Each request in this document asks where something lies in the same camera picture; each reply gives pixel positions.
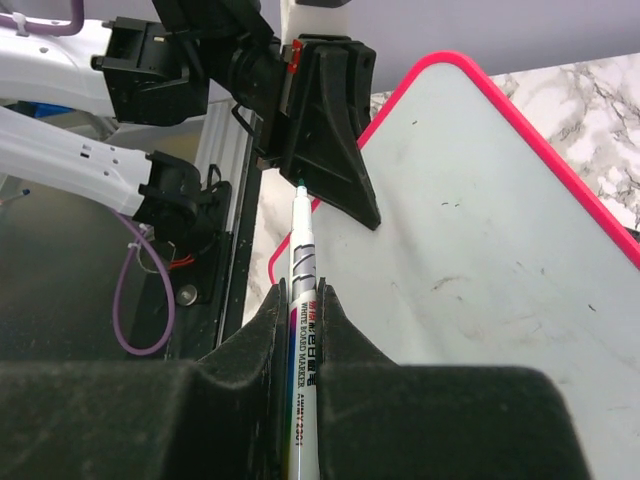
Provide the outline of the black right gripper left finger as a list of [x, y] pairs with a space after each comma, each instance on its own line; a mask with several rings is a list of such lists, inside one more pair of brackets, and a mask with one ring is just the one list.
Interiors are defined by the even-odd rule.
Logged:
[[276, 479], [283, 284], [197, 361], [5, 362], [5, 479]]

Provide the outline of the white whiteboard marker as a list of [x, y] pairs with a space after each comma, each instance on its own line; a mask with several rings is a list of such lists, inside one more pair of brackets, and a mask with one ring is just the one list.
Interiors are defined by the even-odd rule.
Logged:
[[289, 237], [286, 467], [288, 479], [320, 477], [317, 434], [316, 251], [312, 201], [296, 187]]

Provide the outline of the pink framed whiteboard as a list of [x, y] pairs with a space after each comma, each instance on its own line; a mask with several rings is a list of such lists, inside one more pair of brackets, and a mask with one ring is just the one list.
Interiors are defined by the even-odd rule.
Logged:
[[469, 57], [421, 59], [363, 133], [375, 230], [313, 204], [317, 269], [400, 364], [530, 367], [598, 479], [639, 475], [639, 247]]

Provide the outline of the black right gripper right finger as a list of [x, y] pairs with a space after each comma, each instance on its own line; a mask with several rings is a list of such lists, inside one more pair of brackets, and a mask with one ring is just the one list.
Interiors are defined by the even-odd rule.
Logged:
[[514, 366], [401, 366], [318, 288], [325, 479], [587, 479], [559, 390]]

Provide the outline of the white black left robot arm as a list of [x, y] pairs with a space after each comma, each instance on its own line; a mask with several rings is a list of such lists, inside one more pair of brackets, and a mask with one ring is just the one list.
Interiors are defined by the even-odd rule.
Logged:
[[[257, 1], [158, 1], [157, 20], [1, 17], [1, 94], [121, 123], [169, 127], [203, 115], [209, 88], [253, 111], [260, 165], [369, 229], [381, 215], [357, 141], [370, 123], [376, 54], [348, 33], [342, 1], [284, 1], [274, 31]], [[187, 254], [208, 250], [223, 203], [195, 166], [119, 150], [3, 111], [4, 173], [73, 192], [149, 225]]]

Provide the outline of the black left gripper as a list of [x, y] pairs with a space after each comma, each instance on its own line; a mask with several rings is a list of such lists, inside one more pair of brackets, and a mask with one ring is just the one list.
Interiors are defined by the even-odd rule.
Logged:
[[381, 223], [358, 145], [371, 122], [376, 52], [347, 36], [302, 35], [284, 50], [248, 33], [199, 42], [205, 73], [235, 101], [232, 116], [281, 175], [370, 230]]

